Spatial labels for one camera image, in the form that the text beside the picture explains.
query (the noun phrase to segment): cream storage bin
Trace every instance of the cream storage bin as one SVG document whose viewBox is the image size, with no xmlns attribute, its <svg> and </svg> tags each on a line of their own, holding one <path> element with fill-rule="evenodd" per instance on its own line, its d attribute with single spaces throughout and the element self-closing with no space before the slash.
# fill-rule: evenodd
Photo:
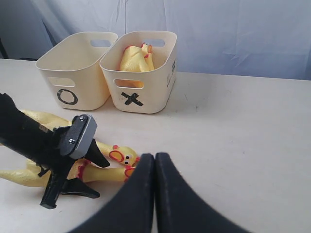
<svg viewBox="0 0 311 233">
<path fill-rule="evenodd" d="M 176 41 L 177 35 L 172 32 L 139 31 L 125 34 L 109 49 L 100 65 L 116 108 L 152 114 L 165 107 L 175 81 Z M 155 70 L 119 71 L 125 48 L 140 47 L 144 42 L 152 45 Z"/>
<path fill-rule="evenodd" d="M 115 33 L 76 33 L 36 62 L 61 107 L 89 111 L 105 103 L 110 93 L 99 62 L 117 39 Z"/>
</svg>

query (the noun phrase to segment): black letter o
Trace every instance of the black letter o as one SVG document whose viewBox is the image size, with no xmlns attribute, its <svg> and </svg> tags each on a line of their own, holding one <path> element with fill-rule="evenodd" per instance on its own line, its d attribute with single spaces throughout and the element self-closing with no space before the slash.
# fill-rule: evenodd
<svg viewBox="0 0 311 233">
<path fill-rule="evenodd" d="M 73 102 L 67 102 L 67 101 L 64 101 L 60 95 L 64 92 L 69 92 L 72 94 L 73 96 Z M 78 102 L 78 97 L 72 92 L 72 91 L 69 91 L 67 89 L 60 89 L 58 92 L 57 92 L 57 98 L 59 99 L 59 101 L 61 101 L 62 103 L 65 103 L 65 104 L 69 104 L 69 105 L 75 105 L 77 102 Z"/>
</svg>

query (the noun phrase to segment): x symbol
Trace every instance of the x symbol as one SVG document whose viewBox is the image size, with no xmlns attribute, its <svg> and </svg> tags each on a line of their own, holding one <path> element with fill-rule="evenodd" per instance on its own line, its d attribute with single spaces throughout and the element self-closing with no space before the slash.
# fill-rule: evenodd
<svg viewBox="0 0 311 233">
<path fill-rule="evenodd" d="M 127 98 L 127 101 L 125 102 L 125 105 L 130 105 L 132 102 L 137 104 L 138 106 L 143 106 L 144 104 L 142 102 L 140 102 L 139 100 L 137 100 L 136 98 L 139 96 L 138 94 L 134 93 L 131 96 L 125 94 L 124 92 L 122 92 L 122 94 L 124 97 Z"/>
</svg>

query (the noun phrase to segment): yellow rubber chicken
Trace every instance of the yellow rubber chicken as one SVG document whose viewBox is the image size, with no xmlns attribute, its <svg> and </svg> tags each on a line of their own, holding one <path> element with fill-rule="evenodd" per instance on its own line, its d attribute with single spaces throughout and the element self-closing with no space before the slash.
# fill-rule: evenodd
<svg viewBox="0 0 311 233">
<path fill-rule="evenodd" d="M 120 71 L 147 72 L 154 70 L 152 46 L 143 43 L 141 47 L 128 46 L 123 54 Z"/>
<path fill-rule="evenodd" d="M 50 113 L 21 111 L 50 130 L 71 125 L 70 121 Z M 96 143 L 103 156 L 125 165 L 125 168 L 100 168 L 89 160 L 79 159 L 72 166 L 68 179 L 80 178 L 85 183 L 92 181 L 126 181 L 139 162 L 139 157 L 135 151 L 129 147 L 110 146 L 98 141 Z M 33 161 L 27 160 L 25 169 L 0 170 L 0 178 L 29 187 L 46 187 L 51 172 L 47 172 L 42 177 L 38 176 L 39 172 L 40 167 Z"/>
</svg>

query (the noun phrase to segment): table surface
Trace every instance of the table surface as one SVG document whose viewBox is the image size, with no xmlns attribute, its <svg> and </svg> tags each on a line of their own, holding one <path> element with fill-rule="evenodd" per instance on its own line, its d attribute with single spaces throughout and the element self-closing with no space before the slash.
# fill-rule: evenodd
<svg viewBox="0 0 311 233">
<path fill-rule="evenodd" d="M 0 83 L 0 93 L 8 93 L 20 109 L 66 119 L 82 113 L 57 105 L 34 62 L 0 60 Z M 121 112 L 111 99 L 91 113 L 97 139 L 139 154 L 168 152 L 195 192 L 242 227 L 309 233 L 310 100 L 310 81 L 177 73 L 168 104 L 157 114 Z M 0 169 L 25 167 L 13 151 L 0 147 L 0 154 Z M 39 206 L 42 188 L 0 179 L 1 232 L 66 232 L 121 186 L 98 182 L 92 187 L 100 198 L 61 196 L 56 209 L 46 210 Z"/>
</svg>

